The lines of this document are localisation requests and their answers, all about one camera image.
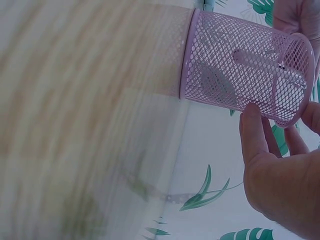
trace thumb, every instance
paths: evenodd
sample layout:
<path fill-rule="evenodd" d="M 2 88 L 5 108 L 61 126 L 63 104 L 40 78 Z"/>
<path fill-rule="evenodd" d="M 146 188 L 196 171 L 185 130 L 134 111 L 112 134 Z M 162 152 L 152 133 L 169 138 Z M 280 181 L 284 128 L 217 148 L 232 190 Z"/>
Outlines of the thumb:
<path fill-rule="evenodd" d="M 320 104 L 309 102 L 302 114 L 303 123 L 317 134 L 320 134 Z"/>
<path fill-rule="evenodd" d="M 304 0 L 300 16 L 301 32 L 310 40 L 316 64 L 315 77 L 320 70 L 320 1 Z"/>

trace pink mesh pen holder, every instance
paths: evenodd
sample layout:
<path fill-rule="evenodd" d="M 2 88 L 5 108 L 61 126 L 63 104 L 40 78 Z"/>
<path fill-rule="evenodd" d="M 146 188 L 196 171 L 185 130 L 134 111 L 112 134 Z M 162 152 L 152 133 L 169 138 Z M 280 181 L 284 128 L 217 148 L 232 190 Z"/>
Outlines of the pink mesh pen holder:
<path fill-rule="evenodd" d="M 223 14 L 194 11 L 180 97 L 243 111 L 260 107 L 282 128 L 305 110 L 315 79 L 308 39 Z"/>

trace hand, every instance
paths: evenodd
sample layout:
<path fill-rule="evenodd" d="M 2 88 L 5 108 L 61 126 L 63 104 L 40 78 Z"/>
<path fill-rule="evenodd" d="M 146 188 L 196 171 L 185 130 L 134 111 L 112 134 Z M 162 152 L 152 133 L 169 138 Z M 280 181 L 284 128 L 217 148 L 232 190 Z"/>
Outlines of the hand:
<path fill-rule="evenodd" d="M 310 40 L 317 79 L 320 70 L 320 0 L 274 0 L 273 27 L 289 34 L 302 33 Z"/>
<path fill-rule="evenodd" d="M 320 134 L 320 104 L 310 102 L 303 122 Z M 320 236 L 320 151 L 309 153 L 295 127 L 284 130 L 291 156 L 282 158 L 268 119 L 249 104 L 240 117 L 244 190 L 250 205 L 307 239 Z"/>

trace finger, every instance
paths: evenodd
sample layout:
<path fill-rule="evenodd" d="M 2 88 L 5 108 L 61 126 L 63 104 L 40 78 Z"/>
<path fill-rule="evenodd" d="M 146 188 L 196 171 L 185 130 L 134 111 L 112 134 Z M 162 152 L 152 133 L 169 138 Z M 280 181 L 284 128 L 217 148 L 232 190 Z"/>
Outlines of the finger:
<path fill-rule="evenodd" d="M 304 0 L 301 6 L 300 32 L 304 34 L 312 45 L 316 66 L 315 79 L 319 75 L 320 57 L 320 4 L 316 0 Z"/>
<path fill-rule="evenodd" d="M 257 105 L 248 104 L 243 112 L 241 142 L 245 164 L 258 154 L 269 152 L 260 109 Z"/>
<path fill-rule="evenodd" d="M 270 121 L 267 118 L 262 118 L 262 126 L 269 152 L 276 155 L 278 158 L 282 158 L 276 138 L 270 126 Z"/>
<path fill-rule="evenodd" d="M 302 114 L 302 121 L 312 131 L 320 134 L 320 104 L 316 102 L 309 102 L 304 113 Z"/>
<path fill-rule="evenodd" d="M 293 34 L 299 31 L 295 1 L 277 0 L 273 5 L 273 28 Z"/>
<path fill-rule="evenodd" d="M 242 136 L 243 136 L 243 127 L 242 127 L 242 125 L 243 125 L 243 116 L 244 116 L 244 114 L 243 113 L 241 113 L 240 114 L 240 121 L 239 121 L 239 132 L 240 132 L 240 140 L 241 140 L 241 149 L 242 149 L 242 153 L 244 152 L 244 143 L 243 143 L 243 141 L 242 141 Z"/>
<path fill-rule="evenodd" d="M 309 152 L 309 148 L 295 126 L 284 129 L 284 138 L 291 156 Z"/>

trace mesh cup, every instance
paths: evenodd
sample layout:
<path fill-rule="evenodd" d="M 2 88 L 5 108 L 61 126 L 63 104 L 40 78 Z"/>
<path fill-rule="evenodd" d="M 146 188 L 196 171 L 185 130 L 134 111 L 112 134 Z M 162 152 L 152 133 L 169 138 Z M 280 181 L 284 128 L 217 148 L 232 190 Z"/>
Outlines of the mesh cup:
<path fill-rule="evenodd" d="M 315 79 L 308 39 L 196 9 L 181 73 L 180 98 L 243 112 L 259 106 L 281 128 L 305 110 Z"/>

